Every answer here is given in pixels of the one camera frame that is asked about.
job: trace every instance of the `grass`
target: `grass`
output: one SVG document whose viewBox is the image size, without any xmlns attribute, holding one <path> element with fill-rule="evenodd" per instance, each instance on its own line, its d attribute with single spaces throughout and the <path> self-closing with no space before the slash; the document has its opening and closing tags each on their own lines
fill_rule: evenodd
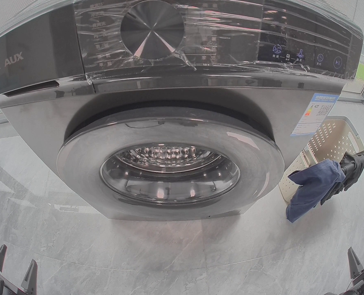
<svg viewBox="0 0 364 295">
<path fill-rule="evenodd" d="M 364 81 L 364 65 L 362 63 L 358 65 L 356 79 Z"/>
</svg>

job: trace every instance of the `black clothing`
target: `black clothing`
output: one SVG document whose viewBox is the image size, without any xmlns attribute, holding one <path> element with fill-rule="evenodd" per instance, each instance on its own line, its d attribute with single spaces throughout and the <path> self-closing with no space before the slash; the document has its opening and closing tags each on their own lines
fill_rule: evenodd
<svg viewBox="0 0 364 295">
<path fill-rule="evenodd" d="M 345 153 L 342 160 L 340 161 L 341 169 L 345 174 L 346 178 L 342 182 L 335 183 L 327 194 L 320 201 L 321 205 L 334 194 L 338 194 L 341 191 L 347 191 L 353 184 L 358 181 L 364 170 L 364 151 L 357 154 Z"/>
</svg>

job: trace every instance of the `start/pause button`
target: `start/pause button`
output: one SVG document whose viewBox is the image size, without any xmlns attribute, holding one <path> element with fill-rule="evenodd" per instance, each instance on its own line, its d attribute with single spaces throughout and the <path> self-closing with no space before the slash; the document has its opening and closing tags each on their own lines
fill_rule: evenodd
<svg viewBox="0 0 364 295">
<path fill-rule="evenodd" d="M 342 66 L 342 58 L 336 57 L 333 61 L 333 66 L 335 69 L 339 69 Z"/>
</svg>

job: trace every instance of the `washing machine door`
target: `washing machine door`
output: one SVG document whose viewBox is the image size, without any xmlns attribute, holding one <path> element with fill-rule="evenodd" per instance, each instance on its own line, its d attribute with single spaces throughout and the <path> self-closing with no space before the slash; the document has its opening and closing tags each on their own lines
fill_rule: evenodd
<svg viewBox="0 0 364 295">
<path fill-rule="evenodd" d="M 62 146 L 64 182 L 108 218 L 205 218 L 268 194 L 284 172 L 275 143 L 213 111 L 146 107 L 103 117 Z"/>
</svg>

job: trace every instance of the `marble floor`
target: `marble floor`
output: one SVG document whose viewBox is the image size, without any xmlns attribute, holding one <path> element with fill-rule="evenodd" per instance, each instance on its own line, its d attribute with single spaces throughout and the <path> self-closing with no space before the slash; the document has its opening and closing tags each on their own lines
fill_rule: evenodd
<svg viewBox="0 0 364 295">
<path fill-rule="evenodd" d="M 364 142 L 364 107 L 338 102 Z M 3 275 L 21 284 L 38 263 L 38 294 L 325 294 L 364 264 L 364 174 L 296 223 L 278 188 L 244 215 L 203 221 L 106 219 L 56 177 L 9 124 L 0 125 Z"/>
</svg>

